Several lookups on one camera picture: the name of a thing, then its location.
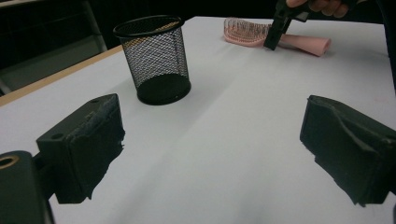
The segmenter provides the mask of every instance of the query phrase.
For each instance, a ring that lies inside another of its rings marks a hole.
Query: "table surface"
[[[35,155],[42,133],[116,93],[125,148],[91,200],[50,199],[57,223],[392,223],[393,194],[353,204],[299,140],[311,94],[396,129],[383,26],[294,21],[288,34],[332,39],[316,57],[230,44],[223,21],[183,25],[192,89],[176,103],[140,103],[120,47],[1,97],[0,153]]]

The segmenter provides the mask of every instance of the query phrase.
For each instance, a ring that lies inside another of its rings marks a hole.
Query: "pink hairbrush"
[[[224,21],[224,39],[227,42],[245,47],[263,47],[270,27],[271,24],[258,24],[237,18],[226,18]],[[283,34],[280,40],[317,56],[323,55],[332,42],[329,38],[286,34]]]

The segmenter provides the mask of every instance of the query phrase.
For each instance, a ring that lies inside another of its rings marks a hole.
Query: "hand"
[[[288,7],[297,7],[308,0],[286,0]],[[348,6],[341,3],[341,0],[309,0],[309,8],[312,11],[321,11],[323,15],[342,18],[348,12]]]

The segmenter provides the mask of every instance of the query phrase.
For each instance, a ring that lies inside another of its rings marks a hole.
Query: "white table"
[[[0,153],[35,155],[42,133],[87,101],[117,93],[125,149],[91,201],[50,199],[59,224],[392,223],[393,194],[383,204],[353,204],[299,140],[311,94],[396,129],[383,26],[294,21],[289,34],[332,39],[316,57],[227,43],[223,21],[196,17],[182,27],[192,89],[176,103],[140,103],[120,48],[0,98]]]

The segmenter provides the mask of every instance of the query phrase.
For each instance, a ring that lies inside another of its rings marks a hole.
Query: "mesh pencil cup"
[[[116,26],[131,70],[137,98],[147,105],[167,105],[191,89],[181,26],[177,16],[149,16]]]

